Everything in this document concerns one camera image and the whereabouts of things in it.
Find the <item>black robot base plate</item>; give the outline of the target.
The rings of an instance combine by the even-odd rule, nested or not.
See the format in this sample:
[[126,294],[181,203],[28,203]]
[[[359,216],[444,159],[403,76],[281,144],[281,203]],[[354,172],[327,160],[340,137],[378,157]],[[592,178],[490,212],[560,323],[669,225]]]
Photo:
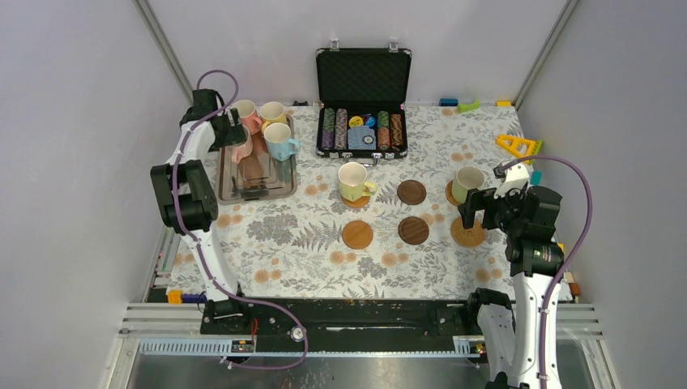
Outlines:
[[301,323],[312,353],[449,352],[454,338],[481,335],[466,300],[282,299],[209,302],[200,332],[247,336],[263,353],[300,353]]

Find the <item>dark walnut wooden coaster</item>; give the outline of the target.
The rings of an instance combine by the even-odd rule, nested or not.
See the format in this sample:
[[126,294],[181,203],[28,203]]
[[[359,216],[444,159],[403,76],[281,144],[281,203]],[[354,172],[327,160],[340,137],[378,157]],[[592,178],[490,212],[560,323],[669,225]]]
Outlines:
[[425,186],[416,180],[406,180],[399,184],[397,195],[401,202],[407,205],[423,203],[426,198]]

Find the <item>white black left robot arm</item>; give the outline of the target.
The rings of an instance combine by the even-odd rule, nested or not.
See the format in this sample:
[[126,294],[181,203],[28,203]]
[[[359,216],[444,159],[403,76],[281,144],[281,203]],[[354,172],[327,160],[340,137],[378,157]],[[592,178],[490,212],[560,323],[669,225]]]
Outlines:
[[197,89],[192,99],[172,155],[151,167],[151,183],[164,225],[188,245],[201,270],[206,299],[218,303],[236,298],[240,285],[224,262],[216,223],[219,203],[204,161],[209,152],[244,145],[250,134],[217,91]]

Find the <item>pale yellow mug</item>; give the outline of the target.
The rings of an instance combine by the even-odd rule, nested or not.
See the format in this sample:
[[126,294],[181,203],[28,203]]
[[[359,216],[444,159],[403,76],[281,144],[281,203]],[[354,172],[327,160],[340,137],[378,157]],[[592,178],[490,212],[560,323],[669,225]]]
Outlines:
[[357,162],[348,162],[338,170],[339,193],[348,202],[356,202],[375,195],[378,186],[368,180],[367,168]]

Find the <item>light green mug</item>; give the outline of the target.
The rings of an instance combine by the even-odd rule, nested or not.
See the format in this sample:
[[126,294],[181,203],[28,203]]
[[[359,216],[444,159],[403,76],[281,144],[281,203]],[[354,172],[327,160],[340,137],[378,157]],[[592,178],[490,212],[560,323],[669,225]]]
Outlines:
[[467,192],[473,189],[480,189],[484,185],[484,174],[474,166],[464,166],[459,169],[452,181],[451,196],[458,203],[464,203],[467,199]]

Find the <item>woven cork coaster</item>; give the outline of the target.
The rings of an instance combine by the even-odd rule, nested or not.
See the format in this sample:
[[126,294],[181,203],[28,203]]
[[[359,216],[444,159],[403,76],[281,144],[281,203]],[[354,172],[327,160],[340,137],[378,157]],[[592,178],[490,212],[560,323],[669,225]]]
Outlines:
[[463,247],[480,246],[486,237],[486,230],[482,227],[479,220],[475,219],[471,228],[463,227],[461,217],[456,218],[450,226],[450,234],[454,241]]

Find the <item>dark brown wooden coaster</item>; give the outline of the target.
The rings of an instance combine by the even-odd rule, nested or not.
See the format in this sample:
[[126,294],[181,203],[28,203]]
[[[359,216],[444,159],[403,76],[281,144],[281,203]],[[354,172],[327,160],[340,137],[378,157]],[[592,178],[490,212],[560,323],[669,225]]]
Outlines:
[[407,244],[419,245],[429,237],[429,226],[420,217],[409,216],[399,223],[398,234]]

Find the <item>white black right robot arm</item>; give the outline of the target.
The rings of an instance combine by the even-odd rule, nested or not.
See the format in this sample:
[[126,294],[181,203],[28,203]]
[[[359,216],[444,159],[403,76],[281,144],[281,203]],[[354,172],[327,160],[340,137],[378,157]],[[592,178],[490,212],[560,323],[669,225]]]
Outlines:
[[506,235],[505,257],[510,263],[514,296],[477,288],[467,300],[466,326],[483,334],[489,363],[487,388],[559,388],[556,313],[561,290],[557,273],[564,263],[562,248],[553,241],[561,196],[532,186],[469,190],[459,206],[465,229],[484,213],[484,229]]

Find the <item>light blue mug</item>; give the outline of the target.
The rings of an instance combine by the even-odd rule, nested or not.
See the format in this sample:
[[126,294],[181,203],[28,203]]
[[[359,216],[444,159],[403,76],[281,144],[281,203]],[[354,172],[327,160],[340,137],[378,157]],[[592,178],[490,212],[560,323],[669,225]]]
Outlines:
[[278,161],[286,161],[301,150],[301,143],[292,137],[289,125],[272,123],[263,131],[269,153]]

